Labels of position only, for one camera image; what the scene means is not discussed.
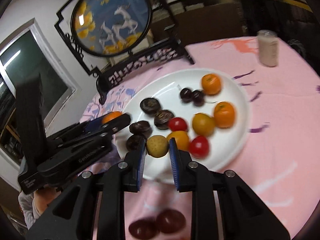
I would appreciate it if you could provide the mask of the person's left hand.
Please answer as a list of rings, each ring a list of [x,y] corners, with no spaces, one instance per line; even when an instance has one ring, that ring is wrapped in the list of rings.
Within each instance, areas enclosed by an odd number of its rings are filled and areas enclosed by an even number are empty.
[[[54,187],[44,187],[34,192],[34,206],[39,215],[42,215],[50,203],[61,194]]]

